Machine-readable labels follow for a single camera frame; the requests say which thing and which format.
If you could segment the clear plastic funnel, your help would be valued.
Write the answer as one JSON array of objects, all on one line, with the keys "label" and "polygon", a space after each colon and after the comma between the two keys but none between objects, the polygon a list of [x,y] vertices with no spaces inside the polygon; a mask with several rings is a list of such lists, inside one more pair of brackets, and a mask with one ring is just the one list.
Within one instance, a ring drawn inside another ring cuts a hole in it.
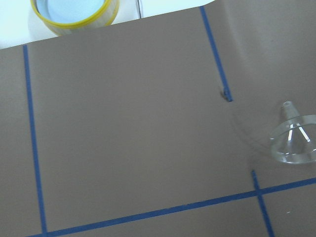
[{"label": "clear plastic funnel", "polygon": [[316,161],[316,116],[301,115],[291,101],[282,104],[285,121],[270,135],[271,155],[279,162],[306,164]]}]

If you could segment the yellow rimmed round container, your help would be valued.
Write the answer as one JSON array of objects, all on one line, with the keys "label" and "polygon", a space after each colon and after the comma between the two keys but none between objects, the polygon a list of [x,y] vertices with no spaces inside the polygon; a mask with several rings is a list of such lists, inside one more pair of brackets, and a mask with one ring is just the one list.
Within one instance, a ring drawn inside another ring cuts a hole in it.
[{"label": "yellow rimmed round container", "polygon": [[119,11],[119,0],[32,0],[36,16],[58,36],[109,26]]}]

